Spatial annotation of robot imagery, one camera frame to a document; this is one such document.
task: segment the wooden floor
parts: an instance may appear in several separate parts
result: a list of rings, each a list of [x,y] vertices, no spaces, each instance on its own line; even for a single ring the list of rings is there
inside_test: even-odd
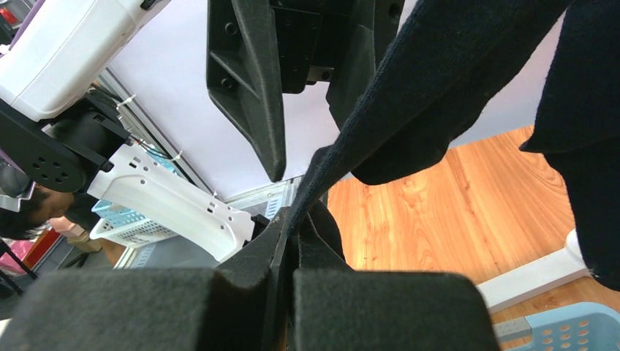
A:
[[[563,247],[574,222],[562,178],[518,146],[530,128],[455,148],[382,186],[330,190],[348,263],[360,270],[455,271],[476,284]],[[498,312],[502,322],[580,301],[620,311],[620,292],[590,278]]]

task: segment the person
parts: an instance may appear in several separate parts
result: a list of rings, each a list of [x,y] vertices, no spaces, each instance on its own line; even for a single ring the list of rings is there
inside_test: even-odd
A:
[[[65,217],[91,231],[100,217],[91,210],[97,199],[78,193],[57,192],[36,184],[30,200],[22,201],[19,212],[0,208],[0,237],[30,240],[50,219]]]

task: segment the pink plastic bag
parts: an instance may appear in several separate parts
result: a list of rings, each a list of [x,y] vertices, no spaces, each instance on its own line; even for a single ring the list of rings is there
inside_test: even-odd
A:
[[[26,255],[30,252],[32,246],[34,246],[34,244],[27,240],[13,241],[9,245],[11,251],[13,251],[15,256],[19,257],[20,260],[26,258]],[[13,257],[10,257],[8,254],[3,254],[2,257],[0,257],[0,266],[3,270],[8,270],[16,274],[25,273],[25,271],[23,271],[23,269],[21,269],[21,267],[15,262]]]

